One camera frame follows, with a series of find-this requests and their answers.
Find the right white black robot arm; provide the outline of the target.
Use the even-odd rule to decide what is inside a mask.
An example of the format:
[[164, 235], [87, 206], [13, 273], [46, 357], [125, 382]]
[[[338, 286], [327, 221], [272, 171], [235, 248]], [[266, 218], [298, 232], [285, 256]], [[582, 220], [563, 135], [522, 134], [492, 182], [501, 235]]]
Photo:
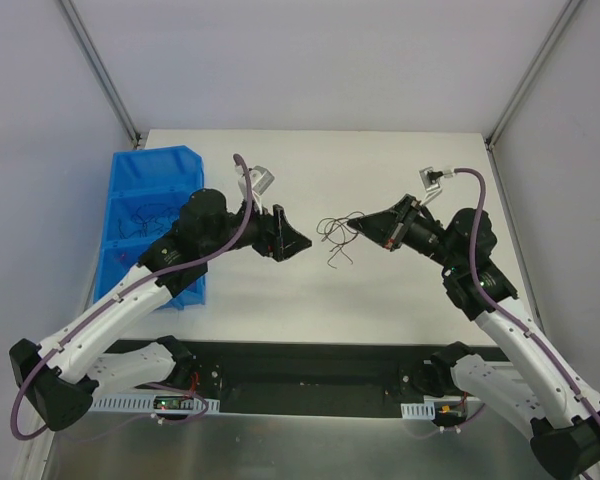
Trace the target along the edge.
[[575, 479], [600, 462], [600, 394], [549, 344], [491, 260], [497, 237], [488, 213], [463, 208], [444, 226], [406, 195], [347, 225], [386, 250], [406, 246], [441, 265], [453, 305], [497, 344], [522, 378], [513, 381], [454, 342], [415, 368], [416, 390], [432, 397], [456, 391], [477, 397], [529, 441], [555, 479]]

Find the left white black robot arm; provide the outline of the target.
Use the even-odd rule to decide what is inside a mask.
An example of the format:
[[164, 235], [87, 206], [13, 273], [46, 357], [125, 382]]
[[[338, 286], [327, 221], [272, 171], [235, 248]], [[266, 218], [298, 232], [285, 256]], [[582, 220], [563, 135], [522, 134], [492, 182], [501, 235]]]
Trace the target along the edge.
[[28, 401], [57, 432], [77, 422], [101, 397], [155, 384], [190, 396], [194, 358], [172, 335], [125, 354], [106, 355], [135, 322], [175, 299], [203, 277], [211, 260], [245, 247], [282, 262], [310, 248], [311, 240], [287, 221], [282, 206], [259, 209], [251, 196], [231, 213], [214, 189], [194, 192], [171, 229], [155, 240], [125, 276], [80, 317], [35, 343], [22, 339], [9, 350], [19, 391], [11, 429], [19, 440], [18, 414]]

